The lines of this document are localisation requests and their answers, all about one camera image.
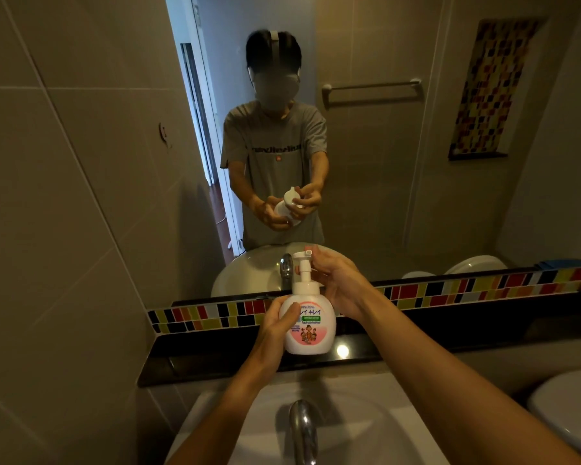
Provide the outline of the person's left hand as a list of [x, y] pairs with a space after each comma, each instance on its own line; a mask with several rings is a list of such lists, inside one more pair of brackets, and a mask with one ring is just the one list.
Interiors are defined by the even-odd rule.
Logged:
[[277, 321], [282, 317], [297, 317], [298, 320], [300, 316], [301, 308], [295, 302], [288, 305], [286, 311], [280, 315], [280, 310], [288, 299], [290, 299], [290, 295], [277, 297], [273, 300], [264, 314], [255, 345], [248, 357], [249, 371], [255, 375], [261, 387], [271, 381], [279, 368], [285, 351], [286, 336], [277, 335]]

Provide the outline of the person's right hand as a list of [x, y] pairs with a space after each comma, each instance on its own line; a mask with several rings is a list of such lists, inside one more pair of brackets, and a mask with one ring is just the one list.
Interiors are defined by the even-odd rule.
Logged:
[[391, 304], [348, 257], [319, 245], [304, 250], [311, 252], [311, 278], [323, 286], [322, 293], [337, 311], [364, 328], [384, 318]]

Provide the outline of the white foam soap pump bottle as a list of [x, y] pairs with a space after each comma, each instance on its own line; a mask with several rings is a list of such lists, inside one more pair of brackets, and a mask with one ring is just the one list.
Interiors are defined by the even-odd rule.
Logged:
[[[312, 251], [293, 255], [293, 261], [311, 263]], [[321, 286], [312, 278], [299, 278], [292, 295], [280, 310], [282, 315], [291, 303], [298, 303], [301, 312], [296, 325], [286, 334], [285, 351], [293, 355], [320, 355], [329, 352], [336, 334], [336, 312], [321, 293]]]

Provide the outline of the person's left forearm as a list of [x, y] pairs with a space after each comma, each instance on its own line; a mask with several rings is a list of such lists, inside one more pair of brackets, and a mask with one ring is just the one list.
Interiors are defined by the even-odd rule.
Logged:
[[278, 365], [248, 359], [167, 465], [227, 465], [247, 414]]

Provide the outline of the person's right forearm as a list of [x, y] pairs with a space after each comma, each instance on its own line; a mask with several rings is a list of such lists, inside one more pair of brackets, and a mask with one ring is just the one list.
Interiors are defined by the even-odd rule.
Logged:
[[581, 455], [377, 291], [362, 324], [450, 465], [581, 465]]

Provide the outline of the chrome sink faucet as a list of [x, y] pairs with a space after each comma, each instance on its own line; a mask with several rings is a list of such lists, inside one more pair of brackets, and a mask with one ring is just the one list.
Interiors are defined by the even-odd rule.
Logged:
[[317, 465], [318, 437], [313, 406], [307, 400], [295, 401], [289, 409], [289, 427], [295, 465]]

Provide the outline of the white ceramic sink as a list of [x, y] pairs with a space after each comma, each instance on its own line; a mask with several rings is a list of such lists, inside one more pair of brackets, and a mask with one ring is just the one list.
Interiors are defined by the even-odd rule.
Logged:
[[394, 376], [302, 379], [264, 388], [228, 465], [296, 465], [291, 409], [308, 404], [315, 465], [450, 465]]

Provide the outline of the black stone ledge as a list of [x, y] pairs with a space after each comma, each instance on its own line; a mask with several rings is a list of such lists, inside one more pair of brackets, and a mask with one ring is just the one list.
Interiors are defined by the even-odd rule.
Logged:
[[[581, 338], [581, 293], [503, 299], [404, 311], [425, 334], [452, 353]], [[257, 326], [159, 336], [137, 386], [232, 377], [250, 353]], [[341, 317], [333, 347], [316, 356], [284, 354], [279, 372], [381, 361], [358, 322]]]

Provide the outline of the chrome towel bar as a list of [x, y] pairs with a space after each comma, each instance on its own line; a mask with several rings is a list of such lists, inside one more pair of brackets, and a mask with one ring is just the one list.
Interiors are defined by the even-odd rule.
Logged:
[[344, 90], [366, 90], [375, 88], [393, 88], [393, 87], [418, 87], [422, 84], [422, 79], [411, 78], [410, 80], [403, 80], [399, 82], [383, 82], [383, 83], [372, 83], [372, 84], [348, 84], [334, 86], [331, 84], [324, 84], [321, 87], [322, 95], [328, 96], [334, 91], [344, 91]]

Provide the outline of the white toilet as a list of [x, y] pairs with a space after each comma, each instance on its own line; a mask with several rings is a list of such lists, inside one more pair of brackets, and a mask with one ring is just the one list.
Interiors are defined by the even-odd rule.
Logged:
[[581, 453], [581, 370], [542, 383], [528, 398], [527, 409]]

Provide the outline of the large wall mirror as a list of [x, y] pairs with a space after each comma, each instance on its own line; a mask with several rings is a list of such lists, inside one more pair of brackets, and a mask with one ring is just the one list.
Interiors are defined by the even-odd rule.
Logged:
[[493, 253], [581, 0], [193, 0], [216, 125], [248, 93], [245, 41], [315, 9], [308, 79], [334, 86], [422, 79], [418, 87], [334, 91], [326, 119], [325, 243], [376, 279], [444, 273]]

